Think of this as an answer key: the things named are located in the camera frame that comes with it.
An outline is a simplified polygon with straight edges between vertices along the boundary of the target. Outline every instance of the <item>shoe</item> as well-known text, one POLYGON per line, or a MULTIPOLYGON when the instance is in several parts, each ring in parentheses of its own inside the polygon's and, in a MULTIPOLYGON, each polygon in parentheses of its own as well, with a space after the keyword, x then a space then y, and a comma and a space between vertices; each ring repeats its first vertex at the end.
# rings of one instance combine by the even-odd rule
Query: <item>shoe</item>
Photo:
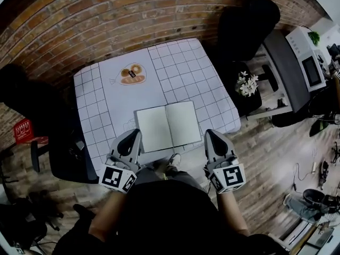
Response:
POLYGON ((287 206, 287 199, 291 197, 291 194, 289 193, 288 195, 285 196, 285 199, 283 200, 282 204, 283 206, 287 206))
POLYGON ((169 163, 167 165, 167 167, 175 167, 175 168, 178 168, 178 166, 180 165, 181 163, 181 154, 179 153, 176 153, 176 154, 173 154, 169 160, 169 163))

